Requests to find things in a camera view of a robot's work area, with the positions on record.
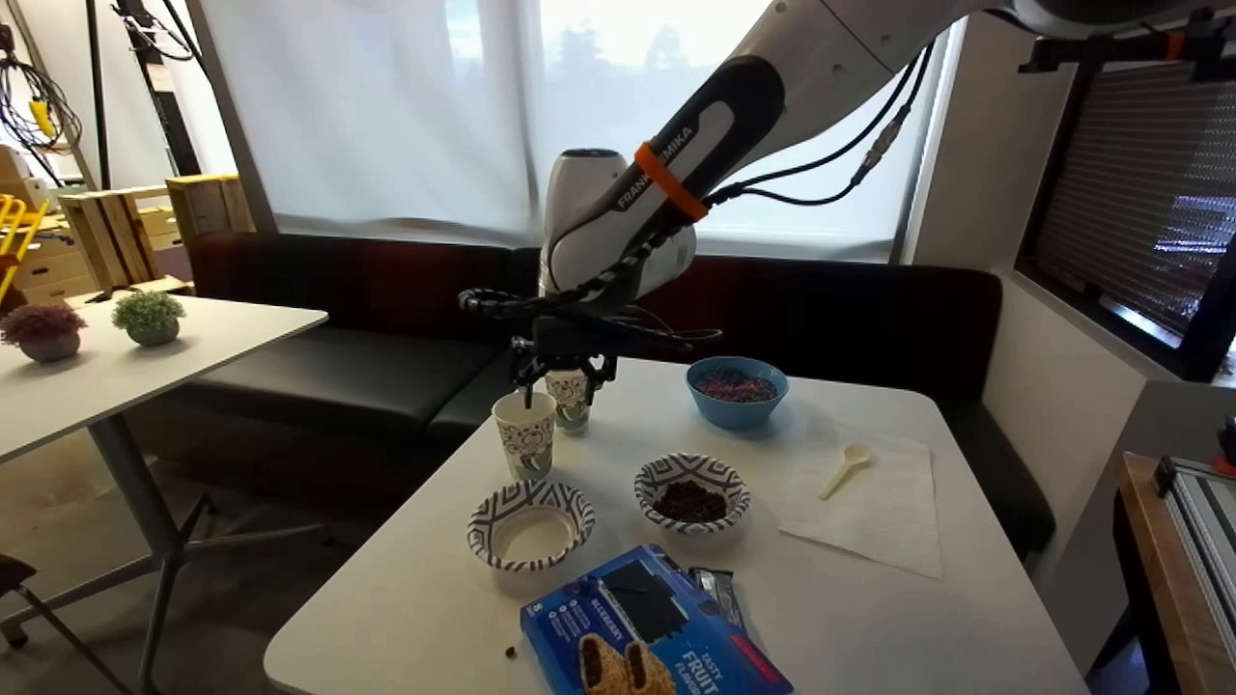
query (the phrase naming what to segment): chair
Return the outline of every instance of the chair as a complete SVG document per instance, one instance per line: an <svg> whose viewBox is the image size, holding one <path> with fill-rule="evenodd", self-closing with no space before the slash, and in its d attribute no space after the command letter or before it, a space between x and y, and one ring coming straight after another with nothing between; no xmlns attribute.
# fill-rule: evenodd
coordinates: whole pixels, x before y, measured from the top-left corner
<svg viewBox="0 0 1236 695"><path fill-rule="evenodd" d="M33 575L29 564L0 558L0 598L6 590L15 590L18 598L29 602L29 612L37 612L91 669L100 669L100 676L115 687L128 692L123 679L24 585ZM28 635L5 635L10 648L28 645Z"/></svg>

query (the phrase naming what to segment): potted plant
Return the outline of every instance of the potted plant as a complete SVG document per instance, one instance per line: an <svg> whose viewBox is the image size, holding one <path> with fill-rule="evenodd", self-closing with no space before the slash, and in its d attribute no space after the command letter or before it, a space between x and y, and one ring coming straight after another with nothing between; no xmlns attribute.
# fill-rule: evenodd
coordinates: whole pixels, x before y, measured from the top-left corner
<svg viewBox="0 0 1236 695"><path fill-rule="evenodd" d="M139 344L158 348L181 338L181 300L169 295L128 295L115 300L113 321Z"/></svg>
<svg viewBox="0 0 1236 695"><path fill-rule="evenodd" d="M77 356L82 325L64 300L18 307L5 316L5 344L24 348L33 362L57 362Z"/></svg>

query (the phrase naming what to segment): dark food on plate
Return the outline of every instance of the dark food on plate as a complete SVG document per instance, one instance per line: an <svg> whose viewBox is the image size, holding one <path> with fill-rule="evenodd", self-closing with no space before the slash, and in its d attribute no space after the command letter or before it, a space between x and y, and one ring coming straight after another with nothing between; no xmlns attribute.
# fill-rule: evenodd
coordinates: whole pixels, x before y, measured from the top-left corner
<svg viewBox="0 0 1236 695"><path fill-rule="evenodd" d="M697 483L666 483L654 509L674 522L718 522L726 517L726 499Z"/></svg>
<svg viewBox="0 0 1236 695"><path fill-rule="evenodd" d="M777 394L769 380L742 371L706 371L695 387L721 402L769 402Z"/></svg>

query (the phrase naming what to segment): blue bowl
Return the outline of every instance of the blue bowl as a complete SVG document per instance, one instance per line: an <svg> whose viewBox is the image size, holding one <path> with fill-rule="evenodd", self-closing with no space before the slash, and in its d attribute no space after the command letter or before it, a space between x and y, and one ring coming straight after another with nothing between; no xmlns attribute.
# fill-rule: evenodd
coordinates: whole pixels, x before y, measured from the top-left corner
<svg viewBox="0 0 1236 695"><path fill-rule="evenodd" d="M778 405L789 380L773 362L745 356L712 356L687 371L704 423L718 430L755 430Z"/></svg>

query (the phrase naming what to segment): window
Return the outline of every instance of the window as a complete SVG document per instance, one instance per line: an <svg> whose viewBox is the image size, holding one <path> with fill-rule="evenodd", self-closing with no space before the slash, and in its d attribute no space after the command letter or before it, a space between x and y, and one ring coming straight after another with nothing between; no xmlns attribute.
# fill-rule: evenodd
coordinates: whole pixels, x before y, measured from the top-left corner
<svg viewBox="0 0 1236 695"><path fill-rule="evenodd" d="M536 245L536 201L557 152L628 155L764 7L769 0L202 0L198 21L222 61L281 231L448 227ZM876 101L879 94L760 170L839 147ZM928 103L929 91L851 201L735 201L704 222L704 245L888 258ZM782 192L833 192L862 155L863 147Z"/></svg>
<svg viewBox="0 0 1236 695"><path fill-rule="evenodd" d="M1236 82L1080 73L1021 268L1180 380L1236 325Z"/></svg>

